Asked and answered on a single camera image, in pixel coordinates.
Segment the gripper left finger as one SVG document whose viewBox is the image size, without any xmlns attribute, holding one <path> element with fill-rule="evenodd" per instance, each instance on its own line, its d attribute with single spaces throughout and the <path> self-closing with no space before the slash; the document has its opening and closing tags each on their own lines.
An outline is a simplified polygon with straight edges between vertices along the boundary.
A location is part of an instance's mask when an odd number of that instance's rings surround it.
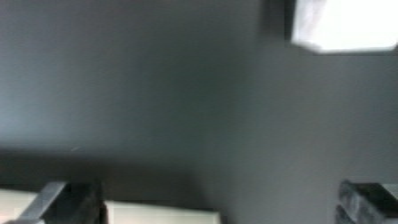
<svg viewBox="0 0 398 224">
<path fill-rule="evenodd" d="M 21 212 L 18 221 L 27 224 L 107 224 L 101 184 L 50 182 Z"/>
</svg>

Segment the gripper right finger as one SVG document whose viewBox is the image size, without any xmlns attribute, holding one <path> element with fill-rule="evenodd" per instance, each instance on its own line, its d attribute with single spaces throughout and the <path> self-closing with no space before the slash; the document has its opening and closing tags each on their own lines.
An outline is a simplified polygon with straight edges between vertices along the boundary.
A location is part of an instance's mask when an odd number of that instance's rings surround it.
<svg viewBox="0 0 398 224">
<path fill-rule="evenodd" d="M 398 184 L 345 180 L 338 199 L 334 224 L 398 224 Z"/>
</svg>

